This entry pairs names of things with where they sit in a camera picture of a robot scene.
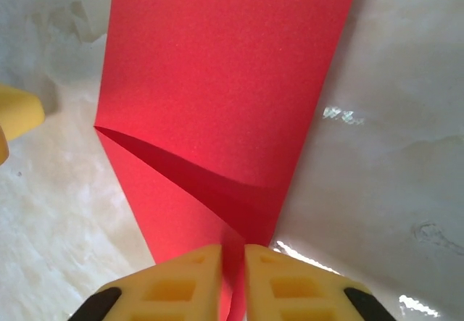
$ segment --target yellow object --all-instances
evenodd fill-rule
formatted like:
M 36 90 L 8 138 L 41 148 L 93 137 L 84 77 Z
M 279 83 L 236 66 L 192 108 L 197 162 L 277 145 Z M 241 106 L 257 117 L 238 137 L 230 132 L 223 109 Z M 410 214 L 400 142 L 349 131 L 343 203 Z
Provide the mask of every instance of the yellow object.
M 0 165 L 2 165 L 5 160 L 7 160 L 8 155 L 9 155 L 9 152 L 8 152 L 7 138 L 5 138 L 5 135 L 3 134 L 3 130 L 0 127 Z
M 28 132 L 45 119 L 37 96 L 0 84 L 0 126 L 7 141 Z
M 204 246 L 103 286 L 122 291 L 103 321 L 218 321 L 221 256 Z
M 360 283 L 258 245 L 245 246 L 245 268 L 248 321 L 364 321 L 344 293 L 370 295 Z

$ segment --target red paper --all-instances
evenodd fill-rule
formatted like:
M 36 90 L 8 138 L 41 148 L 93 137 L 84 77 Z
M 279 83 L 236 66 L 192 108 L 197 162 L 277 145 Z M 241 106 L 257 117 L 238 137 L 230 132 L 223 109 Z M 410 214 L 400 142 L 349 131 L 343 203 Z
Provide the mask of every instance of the red paper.
M 351 0 L 112 0 L 96 129 L 156 262 L 268 245 Z

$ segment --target red cardstock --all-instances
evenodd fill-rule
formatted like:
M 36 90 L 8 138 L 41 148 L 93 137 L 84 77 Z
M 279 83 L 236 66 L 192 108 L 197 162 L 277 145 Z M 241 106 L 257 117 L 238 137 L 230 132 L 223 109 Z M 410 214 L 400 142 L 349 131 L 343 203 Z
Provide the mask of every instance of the red cardstock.
M 268 245 L 352 0 L 112 0 L 95 128 L 155 262 Z

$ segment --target black rubber tip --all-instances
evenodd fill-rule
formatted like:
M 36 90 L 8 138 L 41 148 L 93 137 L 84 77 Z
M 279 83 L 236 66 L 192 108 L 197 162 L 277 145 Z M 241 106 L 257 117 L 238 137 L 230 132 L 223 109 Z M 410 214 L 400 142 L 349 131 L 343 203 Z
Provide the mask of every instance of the black rubber tip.
M 364 321 L 396 321 L 372 294 L 353 287 L 344 292 Z
M 103 321 L 121 294 L 123 292 L 118 287 L 95 293 L 84 301 L 68 321 Z

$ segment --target table surface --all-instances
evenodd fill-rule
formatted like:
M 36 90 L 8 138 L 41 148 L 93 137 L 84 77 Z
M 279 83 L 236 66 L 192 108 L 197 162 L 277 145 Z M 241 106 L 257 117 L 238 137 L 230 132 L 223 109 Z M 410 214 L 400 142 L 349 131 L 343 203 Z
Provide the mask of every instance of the table surface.
M 45 123 L 0 168 L 0 319 L 66 320 L 153 264 L 92 124 L 109 0 L 0 0 L 0 81 Z M 273 247 L 398 320 L 464 307 L 464 0 L 355 0 Z

